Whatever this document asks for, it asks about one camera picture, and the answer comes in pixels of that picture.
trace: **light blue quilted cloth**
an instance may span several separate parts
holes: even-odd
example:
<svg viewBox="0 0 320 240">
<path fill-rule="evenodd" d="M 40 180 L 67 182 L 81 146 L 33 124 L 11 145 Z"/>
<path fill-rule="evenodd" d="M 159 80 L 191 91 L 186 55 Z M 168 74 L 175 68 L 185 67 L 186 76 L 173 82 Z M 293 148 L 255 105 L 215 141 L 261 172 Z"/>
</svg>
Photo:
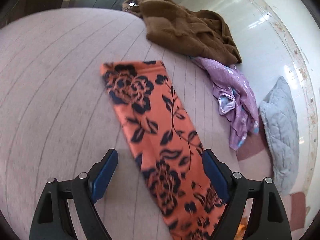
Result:
<svg viewBox="0 0 320 240">
<path fill-rule="evenodd" d="M 260 105 L 273 159 L 273 181 L 280 195 L 289 194 L 298 174 L 299 131 L 290 87 L 283 76 Z"/>
</svg>

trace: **brown jacket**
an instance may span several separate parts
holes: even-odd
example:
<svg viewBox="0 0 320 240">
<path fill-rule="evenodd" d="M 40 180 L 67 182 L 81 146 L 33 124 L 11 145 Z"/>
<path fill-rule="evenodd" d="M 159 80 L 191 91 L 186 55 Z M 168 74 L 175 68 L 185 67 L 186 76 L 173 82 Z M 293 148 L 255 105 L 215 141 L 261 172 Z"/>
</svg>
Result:
<svg viewBox="0 0 320 240">
<path fill-rule="evenodd" d="M 215 12 L 191 12 L 172 0 L 126 0 L 122 10 L 142 18 L 147 39 L 167 49 L 226 66 L 242 63 L 228 25 Z"/>
</svg>

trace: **purple cloth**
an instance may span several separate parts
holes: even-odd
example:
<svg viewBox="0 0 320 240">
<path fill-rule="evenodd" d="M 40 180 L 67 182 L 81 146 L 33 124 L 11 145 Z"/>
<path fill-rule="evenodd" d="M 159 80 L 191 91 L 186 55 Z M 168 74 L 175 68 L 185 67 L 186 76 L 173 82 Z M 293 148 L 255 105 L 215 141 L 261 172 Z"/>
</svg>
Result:
<svg viewBox="0 0 320 240">
<path fill-rule="evenodd" d="M 191 59 L 209 73 L 213 95 L 219 103 L 219 114 L 230 121 L 229 146 L 237 150 L 247 138 L 248 131 L 259 131 L 258 108 L 248 80 L 234 65 L 226 67 L 202 57 Z"/>
</svg>

